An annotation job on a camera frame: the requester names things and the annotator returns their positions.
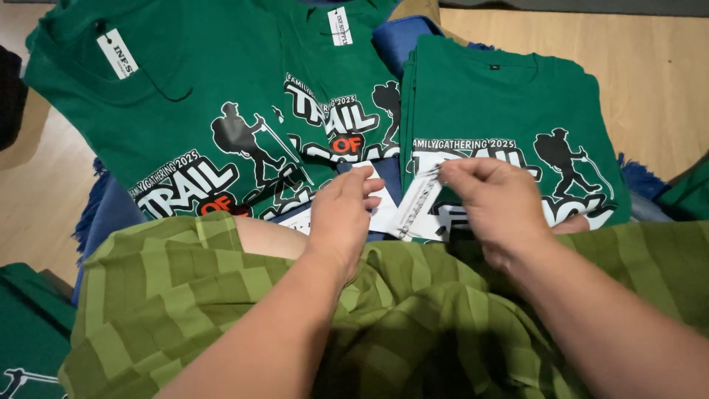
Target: white paper tag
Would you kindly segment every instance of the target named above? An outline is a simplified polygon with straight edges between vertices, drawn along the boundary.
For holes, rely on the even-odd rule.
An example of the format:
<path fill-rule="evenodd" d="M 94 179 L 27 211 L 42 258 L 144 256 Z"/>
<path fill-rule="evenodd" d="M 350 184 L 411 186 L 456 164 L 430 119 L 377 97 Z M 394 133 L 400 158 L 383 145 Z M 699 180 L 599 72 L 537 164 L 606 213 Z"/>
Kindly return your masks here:
<path fill-rule="evenodd" d="M 362 166 L 372 166 L 372 168 L 374 168 L 370 160 L 352 165 L 354 168 L 361 168 Z M 376 172 L 376 169 L 374 169 L 372 176 L 369 176 L 369 179 L 379 179 L 379 174 Z M 370 195 L 380 197 L 381 202 L 378 207 L 372 209 L 372 218 L 369 220 L 369 230 L 386 233 L 391 225 L 391 220 L 396 215 L 396 204 L 394 204 L 394 200 L 391 198 L 389 191 L 386 190 L 386 187 Z"/>
<path fill-rule="evenodd" d="M 118 29 L 99 36 L 96 41 L 99 42 L 99 46 L 119 79 L 125 79 L 138 70 L 138 64 L 135 63 L 133 56 L 128 51 Z"/>
<path fill-rule="evenodd" d="M 352 44 L 352 34 L 350 33 L 350 24 L 347 22 L 345 7 L 329 11 L 328 19 L 330 20 L 330 31 L 333 33 L 333 44 Z"/>
<path fill-rule="evenodd" d="M 280 222 L 281 226 L 289 227 L 290 229 L 295 229 L 301 233 L 308 235 L 310 234 L 310 208 L 302 211 L 301 213 L 289 217 L 288 219 Z"/>

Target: hand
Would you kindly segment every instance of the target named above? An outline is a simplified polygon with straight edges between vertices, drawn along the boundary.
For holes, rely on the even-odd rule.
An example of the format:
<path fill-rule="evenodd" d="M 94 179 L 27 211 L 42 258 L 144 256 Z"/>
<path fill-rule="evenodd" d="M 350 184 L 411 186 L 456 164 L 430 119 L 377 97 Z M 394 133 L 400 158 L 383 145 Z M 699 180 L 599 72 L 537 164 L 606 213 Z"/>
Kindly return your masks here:
<path fill-rule="evenodd" d="M 495 158 L 465 158 L 442 163 L 439 179 L 463 201 L 493 267 L 507 269 L 520 252 L 555 241 L 537 185 L 526 170 Z"/>
<path fill-rule="evenodd" d="M 367 180 L 373 172 L 371 166 L 353 168 L 318 191 L 313 200 L 306 252 L 331 260 L 343 285 L 357 274 L 357 262 L 369 231 L 367 209 L 381 202 L 381 198 L 369 196 L 384 188 L 382 179 Z"/>

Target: tag string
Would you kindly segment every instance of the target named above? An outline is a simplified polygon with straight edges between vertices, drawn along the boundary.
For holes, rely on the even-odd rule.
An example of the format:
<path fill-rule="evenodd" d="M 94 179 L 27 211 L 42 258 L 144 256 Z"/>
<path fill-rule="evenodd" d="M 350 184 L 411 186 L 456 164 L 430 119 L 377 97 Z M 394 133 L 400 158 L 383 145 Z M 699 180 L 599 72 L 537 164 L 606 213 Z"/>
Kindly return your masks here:
<path fill-rule="evenodd" d="M 106 38 L 106 42 L 107 42 L 108 44 L 112 44 L 112 43 L 113 43 L 113 40 L 111 40 L 111 38 L 109 38 L 108 33 L 106 32 L 106 21 L 105 21 L 105 20 L 99 19 L 99 20 L 97 20 L 96 22 L 94 22 L 94 28 L 96 29 L 96 32 L 98 32 L 101 36 L 103 36 L 103 37 Z M 138 65 L 138 69 L 143 70 L 143 73 L 145 74 L 145 77 L 150 81 L 150 83 L 152 83 L 152 86 L 155 88 L 155 90 L 157 90 L 157 92 L 160 93 L 160 95 L 162 95 L 162 97 L 165 98 L 165 99 L 166 99 L 167 101 L 169 101 L 169 102 L 180 102 L 180 101 L 183 101 L 183 100 L 187 99 L 187 97 L 189 97 L 189 96 L 192 94 L 192 92 L 194 91 L 194 87 L 190 87 L 189 90 L 187 90 L 187 93 L 186 93 L 184 96 L 180 97 L 180 98 L 173 99 L 173 98 L 171 98 L 171 97 L 168 97 L 167 94 L 165 94 L 165 93 L 157 86 L 157 84 L 155 84 L 155 81 L 152 79 L 152 77 L 150 76 L 150 74 L 147 73 L 147 70 L 146 70 L 138 61 L 136 61 L 135 63 L 136 63 L 136 65 Z"/>

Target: left hand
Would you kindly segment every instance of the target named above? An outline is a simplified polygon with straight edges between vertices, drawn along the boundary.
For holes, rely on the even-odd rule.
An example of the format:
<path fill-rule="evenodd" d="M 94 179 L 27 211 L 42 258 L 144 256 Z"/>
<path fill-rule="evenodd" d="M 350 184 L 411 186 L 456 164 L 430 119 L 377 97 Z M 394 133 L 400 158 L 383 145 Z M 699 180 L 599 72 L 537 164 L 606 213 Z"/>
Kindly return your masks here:
<path fill-rule="evenodd" d="M 370 197 L 384 188 L 382 179 L 370 179 L 371 166 L 353 168 L 337 176 L 313 200 L 311 230 L 306 252 L 332 261 L 344 285 L 357 274 L 357 262 L 364 248 L 371 217 L 367 209 L 381 198 Z"/>

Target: hiker silhouette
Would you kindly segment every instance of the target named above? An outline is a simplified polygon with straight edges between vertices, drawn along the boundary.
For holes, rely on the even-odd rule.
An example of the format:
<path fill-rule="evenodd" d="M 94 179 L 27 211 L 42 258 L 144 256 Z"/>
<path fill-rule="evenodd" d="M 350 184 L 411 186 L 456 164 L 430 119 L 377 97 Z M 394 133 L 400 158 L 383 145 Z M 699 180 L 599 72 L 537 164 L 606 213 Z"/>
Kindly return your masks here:
<path fill-rule="evenodd" d="M 386 114 L 391 118 L 391 125 L 389 129 L 386 130 L 386 134 L 382 140 L 382 143 L 387 147 L 396 145 L 393 138 L 401 122 L 401 95 L 399 94 L 397 86 L 397 82 L 389 80 L 386 86 L 383 84 L 375 85 L 374 92 L 372 93 L 374 105 L 386 111 Z"/>
<path fill-rule="evenodd" d="M 239 115 L 239 104 L 227 102 L 222 106 L 222 113 L 212 122 L 212 132 L 214 132 L 214 143 L 225 153 L 235 153 L 244 159 L 254 161 L 256 186 L 266 187 L 273 180 L 265 177 L 266 164 L 271 165 L 280 171 L 286 162 L 286 157 L 275 160 L 256 144 L 256 132 L 266 124 L 266 121 L 259 115 L 256 116 L 256 123 L 249 126 L 246 120 Z"/>
<path fill-rule="evenodd" d="M 552 130 L 553 135 L 537 134 L 537 140 L 534 142 L 534 149 L 539 158 L 546 162 L 554 172 L 562 176 L 562 180 L 557 184 L 553 194 L 557 198 L 574 197 L 566 193 L 574 182 L 588 193 L 601 189 L 600 185 L 591 185 L 586 182 L 581 173 L 574 169 L 574 159 L 588 158 L 588 154 L 583 150 L 578 153 L 571 151 L 569 143 L 566 142 L 568 133 L 569 131 L 566 129 L 556 128 Z"/>

